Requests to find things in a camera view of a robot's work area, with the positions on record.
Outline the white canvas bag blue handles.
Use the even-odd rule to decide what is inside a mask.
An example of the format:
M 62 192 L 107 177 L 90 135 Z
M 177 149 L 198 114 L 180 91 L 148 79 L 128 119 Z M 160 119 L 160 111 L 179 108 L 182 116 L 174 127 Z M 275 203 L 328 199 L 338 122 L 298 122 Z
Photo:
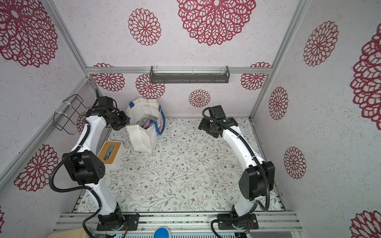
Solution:
M 164 133 L 166 118 L 156 99 L 137 98 L 126 109 L 130 124 L 126 126 L 133 149 L 153 153 Z

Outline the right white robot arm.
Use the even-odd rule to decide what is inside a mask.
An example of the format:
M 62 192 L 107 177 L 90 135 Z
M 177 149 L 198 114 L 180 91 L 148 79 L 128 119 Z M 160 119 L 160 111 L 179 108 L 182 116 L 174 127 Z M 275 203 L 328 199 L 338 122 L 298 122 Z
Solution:
M 242 166 L 239 180 L 241 195 L 233 206 L 233 213 L 237 217 L 243 217 L 253 212 L 256 207 L 267 212 L 270 208 L 270 192 L 274 187 L 274 164 L 265 161 L 254 151 L 242 134 L 237 121 L 227 117 L 220 105 L 202 110 L 202 120 L 198 129 L 225 140 Z

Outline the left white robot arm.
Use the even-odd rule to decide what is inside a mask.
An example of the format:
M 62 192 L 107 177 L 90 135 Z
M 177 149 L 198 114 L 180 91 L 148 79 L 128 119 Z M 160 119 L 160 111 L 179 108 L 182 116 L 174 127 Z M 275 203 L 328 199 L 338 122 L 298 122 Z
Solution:
M 93 106 L 86 112 L 84 123 L 75 147 L 63 155 L 50 175 L 49 186 L 53 191 L 61 193 L 86 189 L 98 203 L 98 224 L 108 230 L 118 230 L 123 226 L 125 219 L 103 179 L 106 172 L 105 164 L 95 153 L 104 128 L 111 126 L 118 131 L 130 123 L 130 118 L 117 108 L 114 99 L 102 96 L 97 97 Z M 70 178 L 77 182 L 78 186 L 56 187 L 54 178 L 61 166 L 66 168 Z

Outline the white box wooden lid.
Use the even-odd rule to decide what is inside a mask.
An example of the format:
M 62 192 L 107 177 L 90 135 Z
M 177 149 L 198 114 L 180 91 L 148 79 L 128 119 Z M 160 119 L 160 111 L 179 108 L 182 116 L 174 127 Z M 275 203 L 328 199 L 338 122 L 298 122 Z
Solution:
M 104 163 L 106 172 L 116 169 L 121 161 L 125 147 L 121 141 L 104 142 L 97 157 Z

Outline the blue round button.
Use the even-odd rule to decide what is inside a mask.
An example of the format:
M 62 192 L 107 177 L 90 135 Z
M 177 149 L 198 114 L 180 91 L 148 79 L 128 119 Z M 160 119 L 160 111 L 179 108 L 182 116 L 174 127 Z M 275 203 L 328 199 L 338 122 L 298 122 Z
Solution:
M 159 227 L 155 230 L 153 238 L 171 238 L 171 231 L 167 227 Z

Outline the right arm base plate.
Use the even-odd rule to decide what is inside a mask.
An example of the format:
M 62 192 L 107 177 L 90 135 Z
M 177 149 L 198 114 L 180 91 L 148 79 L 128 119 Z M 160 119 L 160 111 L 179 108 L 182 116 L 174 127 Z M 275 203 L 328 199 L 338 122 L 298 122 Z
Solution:
M 230 214 L 218 214 L 219 230 L 257 230 L 259 224 L 256 215 L 250 214 L 244 218 L 233 218 Z

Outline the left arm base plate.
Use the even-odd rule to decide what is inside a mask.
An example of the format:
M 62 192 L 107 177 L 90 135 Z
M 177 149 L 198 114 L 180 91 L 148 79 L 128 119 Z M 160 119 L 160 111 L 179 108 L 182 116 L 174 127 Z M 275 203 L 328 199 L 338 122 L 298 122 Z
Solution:
M 98 219 L 97 231 L 136 231 L 140 215 L 138 213 L 98 215 Z

